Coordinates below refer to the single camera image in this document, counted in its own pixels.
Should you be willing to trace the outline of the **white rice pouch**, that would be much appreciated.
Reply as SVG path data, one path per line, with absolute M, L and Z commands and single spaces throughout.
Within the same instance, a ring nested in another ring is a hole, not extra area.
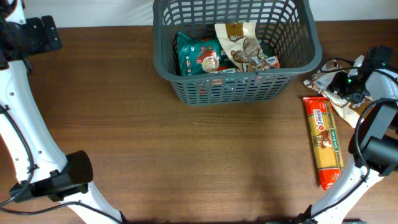
M 350 103 L 347 100 L 341 99 L 336 93 L 327 90 L 335 74 L 340 71 L 349 74 L 350 70 L 343 70 L 338 65 L 337 59 L 331 59 L 322 66 L 321 70 L 314 73 L 309 79 L 304 80 L 303 84 L 308 89 L 328 98 L 337 114 L 351 127 L 355 127 L 359 116 L 365 107 L 372 103 L 373 99 L 371 96 L 366 96 L 362 103 Z

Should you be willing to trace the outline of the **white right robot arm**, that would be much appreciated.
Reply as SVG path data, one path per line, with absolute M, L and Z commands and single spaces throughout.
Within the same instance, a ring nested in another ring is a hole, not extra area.
M 345 216 L 376 183 L 397 171 L 397 139 L 386 134 L 397 129 L 397 69 L 390 66 L 392 49 L 372 47 L 366 55 L 341 68 L 337 58 L 327 60 L 306 80 L 319 97 L 303 99 L 326 194 L 300 214 L 295 223 L 344 223 Z M 334 111 L 363 106 L 352 120 L 350 159 L 341 161 Z

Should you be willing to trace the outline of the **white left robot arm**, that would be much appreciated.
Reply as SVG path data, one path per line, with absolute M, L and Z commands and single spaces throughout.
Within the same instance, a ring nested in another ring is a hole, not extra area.
M 72 209 L 85 223 L 126 223 L 93 182 L 93 168 L 85 151 L 64 154 L 51 137 L 30 90 L 28 56 L 62 48 L 52 16 L 25 18 L 23 0 L 1 1 L 1 137 L 12 157 L 17 183 L 1 211 L 48 197 L 54 207 Z

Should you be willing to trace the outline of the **multicolour tissue multipack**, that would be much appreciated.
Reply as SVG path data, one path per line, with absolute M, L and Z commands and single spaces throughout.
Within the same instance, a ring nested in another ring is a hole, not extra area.
M 264 71 L 268 69 L 273 69 L 273 68 L 280 68 L 280 63 L 279 59 L 277 56 L 273 57 L 253 57 L 252 58 L 256 65 L 253 66 L 250 63 L 243 63 L 241 70 L 239 67 L 233 67 L 233 68 L 226 68 L 222 70 L 218 70 L 215 73 L 238 73 L 238 72 L 255 72 L 255 71 Z

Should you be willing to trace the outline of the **green Nescafe coffee bag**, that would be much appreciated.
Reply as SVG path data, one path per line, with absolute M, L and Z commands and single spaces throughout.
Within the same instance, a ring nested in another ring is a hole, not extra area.
M 195 40 L 181 32 L 177 33 L 176 38 L 181 76 L 237 72 L 219 40 Z

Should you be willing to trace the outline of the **beige brown nut pouch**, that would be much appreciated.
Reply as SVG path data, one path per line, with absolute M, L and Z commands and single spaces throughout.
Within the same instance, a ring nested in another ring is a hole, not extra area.
M 263 52 L 256 37 L 255 22 L 215 24 L 216 36 L 229 59 L 243 70 L 243 63 L 255 66 L 253 57 L 273 57 Z

